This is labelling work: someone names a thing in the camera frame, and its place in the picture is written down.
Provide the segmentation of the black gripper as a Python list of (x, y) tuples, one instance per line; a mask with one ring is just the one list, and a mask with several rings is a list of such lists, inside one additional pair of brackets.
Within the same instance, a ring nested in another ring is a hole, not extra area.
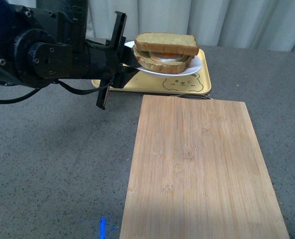
[(127, 66), (119, 67), (118, 48), (124, 32), (126, 14), (120, 11), (115, 13), (116, 20), (111, 39), (105, 45), (87, 41), (90, 53), (90, 68), (86, 77), (88, 79), (100, 80), (100, 85), (97, 88), (98, 98), (96, 106), (102, 110), (105, 109), (107, 94), (113, 81), (115, 88), (123, 89), (139, 72), (136, 68), (140, 68), (140, 64), (134, 55), (134, 42), (124, 44), (121, 63)]

